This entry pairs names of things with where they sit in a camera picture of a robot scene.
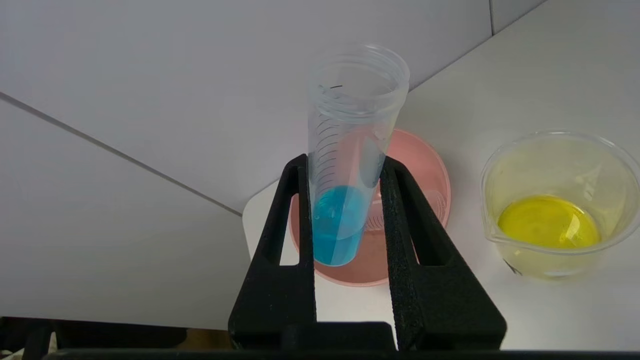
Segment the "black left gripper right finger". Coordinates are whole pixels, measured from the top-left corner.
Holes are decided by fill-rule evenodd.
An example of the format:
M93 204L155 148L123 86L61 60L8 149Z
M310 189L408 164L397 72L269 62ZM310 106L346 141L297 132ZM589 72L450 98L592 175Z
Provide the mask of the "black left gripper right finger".
M391 307L400 351L498 351L507 324L409 169L380 177Z

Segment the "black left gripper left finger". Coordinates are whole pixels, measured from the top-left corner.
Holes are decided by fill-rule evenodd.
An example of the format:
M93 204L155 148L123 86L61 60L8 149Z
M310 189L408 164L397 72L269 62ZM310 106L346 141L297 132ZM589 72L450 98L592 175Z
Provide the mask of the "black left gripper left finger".
M291 199L298 196L299 259L282 265ZM307 155L284 167L245 279L228 319L238 349L278 349L290 327L317 321Z

